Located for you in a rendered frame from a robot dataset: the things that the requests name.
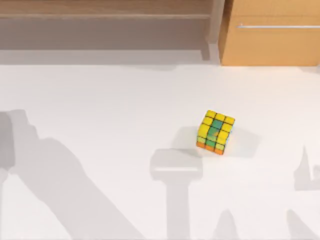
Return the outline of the yellow and green puzzle cube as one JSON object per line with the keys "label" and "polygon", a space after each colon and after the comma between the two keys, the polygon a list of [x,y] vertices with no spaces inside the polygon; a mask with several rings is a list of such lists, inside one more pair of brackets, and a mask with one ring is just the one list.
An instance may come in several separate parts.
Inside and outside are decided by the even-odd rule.
{"label": "yellow and green puzzle cube", "polygon": [[222,156],[234,123],[233,117],[208,110],[198,128],[196,146]]}

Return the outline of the open wooden shelf unit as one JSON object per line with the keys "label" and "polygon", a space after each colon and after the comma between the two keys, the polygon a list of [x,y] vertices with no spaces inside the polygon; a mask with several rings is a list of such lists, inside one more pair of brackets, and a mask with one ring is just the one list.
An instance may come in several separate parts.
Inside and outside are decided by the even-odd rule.
{"label": "open wooden shelf unit", "polygon": [[217,59],[225,0],[0,0],[1,64]]}

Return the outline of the light wooden cupboard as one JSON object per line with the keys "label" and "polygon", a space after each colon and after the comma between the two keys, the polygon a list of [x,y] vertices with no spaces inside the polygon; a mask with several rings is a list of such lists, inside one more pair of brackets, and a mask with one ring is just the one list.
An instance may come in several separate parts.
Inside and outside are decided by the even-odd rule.
{"label": "light wooden cupboard", "polygon": [[223,66],[320,65],[320,29],[238,25],[320,25],[320,0],[225,0],[218,40]]}

